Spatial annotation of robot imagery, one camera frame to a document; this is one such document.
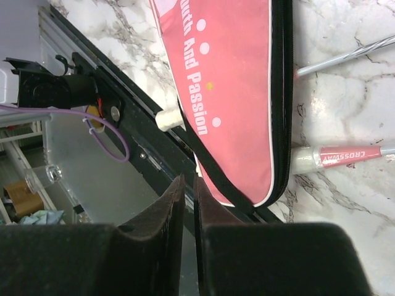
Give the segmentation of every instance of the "silver shaft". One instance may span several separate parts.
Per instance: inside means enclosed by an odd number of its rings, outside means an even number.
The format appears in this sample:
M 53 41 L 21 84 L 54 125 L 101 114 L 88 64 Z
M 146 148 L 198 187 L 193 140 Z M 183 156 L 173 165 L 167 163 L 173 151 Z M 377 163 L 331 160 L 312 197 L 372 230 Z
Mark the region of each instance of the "silver shaft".
M 392 45 L 394 43 L 395 43 L 395 36 L 388 37 L 386 39 L 377 41 L 375 43 L 362 46 L 362 47 L 360 47 L 360 48 L 356 49 L 355 51 L 350 52 L 348 54 L 340 54 L 340 55 L 337 55 L 336 57 L 333 57 L 332 59 L 326 60 L 322 63 L 316 64 L 313 66 L 300 68 L 297 71 L 297 76 L 302 77 L 302 76 L 323 70 L 325 68 L 332 67 L 334 65 L 338 65 L 338 64 L 347 62 L 348 60 L 352 60 L 357 57 L 364 56 L 364 55 L 369 54 L 373 51 L 376 51 L 377 49 Z

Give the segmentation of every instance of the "cable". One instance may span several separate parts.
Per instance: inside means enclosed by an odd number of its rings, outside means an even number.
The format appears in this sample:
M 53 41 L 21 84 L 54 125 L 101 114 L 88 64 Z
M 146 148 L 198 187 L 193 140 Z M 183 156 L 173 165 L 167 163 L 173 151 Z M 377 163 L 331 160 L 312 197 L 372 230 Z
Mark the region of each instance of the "cable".
M 6 110 L 6 111 L 11 111 L 11 112 L 17 112 L 17 113 L 54 113 L 54 114 L 69 114 L 69 115 L 79 115 L 81 117 L 89 118 L 96 120 L 103 124 L 104 126 L 108 127 L 110 130 L 114 132 L 114 134 L 120 139 L 123 148 L 125 149 L 125 157 L 124 158 L 118 158 L 114 154 L 112 154 L 101 142 L 97 134 L 92 132 L 93 137 L 95 140 L 98 142 L 98 144 L 102 147 L 104 152 L 111 156 L 114 160 L 120 163 L 125 163 L 129 161 L 130 158 L 130 150 L 128 147 L 128 144 L 126 143 L 125 138 L 120 134 L 120 132 L 116 129 L 116 127 L 112 124 L 110 124 L 107 120 L 102 119 L 101 117 L 86 113 L 86 112 L 81 112 L 81 111 L 76 111 L 76 110 L 66 110 L 66 109 L 47 109 L 47 108 L 18 108 L 18 107 L 11 107 L 11 106 L 6 106 L 0 104 L 0 110 Z

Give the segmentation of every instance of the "screw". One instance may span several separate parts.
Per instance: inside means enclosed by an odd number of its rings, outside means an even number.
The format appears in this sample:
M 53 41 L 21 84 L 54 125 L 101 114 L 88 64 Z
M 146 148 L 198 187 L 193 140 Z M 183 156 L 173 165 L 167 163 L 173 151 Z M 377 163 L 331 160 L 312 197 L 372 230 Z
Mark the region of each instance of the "screw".
M 111 107 L 111 117 L 115 122 L 118 122 L 119 118 L 121 117 L 121 114 L 119 113 L 119 110 L 116 108 L 116 106 Z

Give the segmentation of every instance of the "marble tabletop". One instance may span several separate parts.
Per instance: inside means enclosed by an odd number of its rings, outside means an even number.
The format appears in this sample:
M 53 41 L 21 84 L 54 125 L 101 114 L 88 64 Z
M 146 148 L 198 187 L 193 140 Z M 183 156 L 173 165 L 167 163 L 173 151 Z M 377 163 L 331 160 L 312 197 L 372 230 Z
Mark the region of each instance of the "marble tabletop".
M 148 0 L 51 0 L 163 109 L 177 94 Z M 393 0 L 294 0 L 294 61 L 303 67 L 395 35 Z M 395 47 L 295 82 L 295 145 L 394 145 Z M 292 176 L 270 209 L 326 221 L 351 237 L 376 295 L 395 295 L 395 156 Z

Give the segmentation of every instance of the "badminton racket bag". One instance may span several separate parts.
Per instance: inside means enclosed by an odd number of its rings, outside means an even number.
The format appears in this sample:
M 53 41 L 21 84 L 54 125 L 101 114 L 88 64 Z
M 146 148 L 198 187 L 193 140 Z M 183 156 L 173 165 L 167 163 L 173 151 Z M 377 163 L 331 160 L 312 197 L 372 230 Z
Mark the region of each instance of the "badminton racket bag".
M 246 214 L 288 182 L 291 0 L 151 0 L 189 144 L 212 195 Z

